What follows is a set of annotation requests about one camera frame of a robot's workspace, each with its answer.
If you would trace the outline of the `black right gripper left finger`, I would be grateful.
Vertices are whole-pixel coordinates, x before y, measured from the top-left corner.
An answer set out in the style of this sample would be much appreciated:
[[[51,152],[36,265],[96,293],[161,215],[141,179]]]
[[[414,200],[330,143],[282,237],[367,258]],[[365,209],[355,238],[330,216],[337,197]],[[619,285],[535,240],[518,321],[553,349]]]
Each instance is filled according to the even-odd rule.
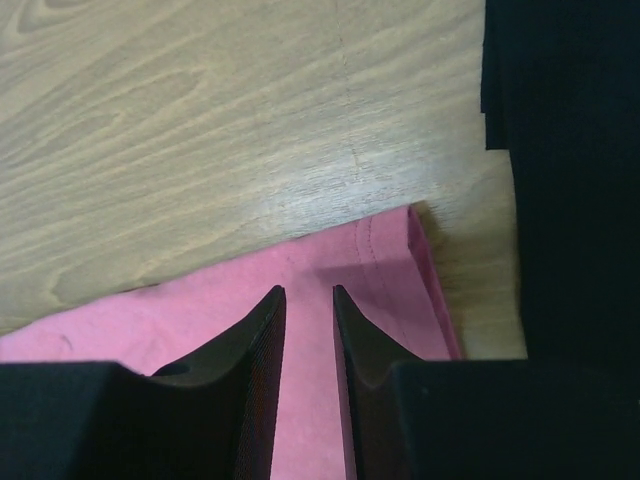
[[[150,376],[116,362],[1,368],[5,479],[266,479],[286,324],[272,288]]]

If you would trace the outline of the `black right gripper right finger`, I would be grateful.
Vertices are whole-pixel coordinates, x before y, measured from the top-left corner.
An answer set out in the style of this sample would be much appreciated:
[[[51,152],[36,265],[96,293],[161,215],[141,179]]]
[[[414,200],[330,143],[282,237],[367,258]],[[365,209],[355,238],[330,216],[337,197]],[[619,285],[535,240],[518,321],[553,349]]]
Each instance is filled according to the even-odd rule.
[[[333,291],[350,479],[635,479],[639,386],[527,360],[427,361]]]

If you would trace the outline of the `pink t-shirt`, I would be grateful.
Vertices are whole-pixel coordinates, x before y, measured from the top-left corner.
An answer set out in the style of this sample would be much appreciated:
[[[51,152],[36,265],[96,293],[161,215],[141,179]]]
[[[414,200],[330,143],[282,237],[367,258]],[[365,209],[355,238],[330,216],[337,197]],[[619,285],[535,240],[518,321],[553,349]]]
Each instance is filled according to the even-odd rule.
[[[424,359],[460,357],[416,212],[401,207],[157,286],[45,317],[1,340],[5,362],[117,360],[151,374],[242,319],[274,286],[287,319],[271,475],[345,475],[332,290]]]

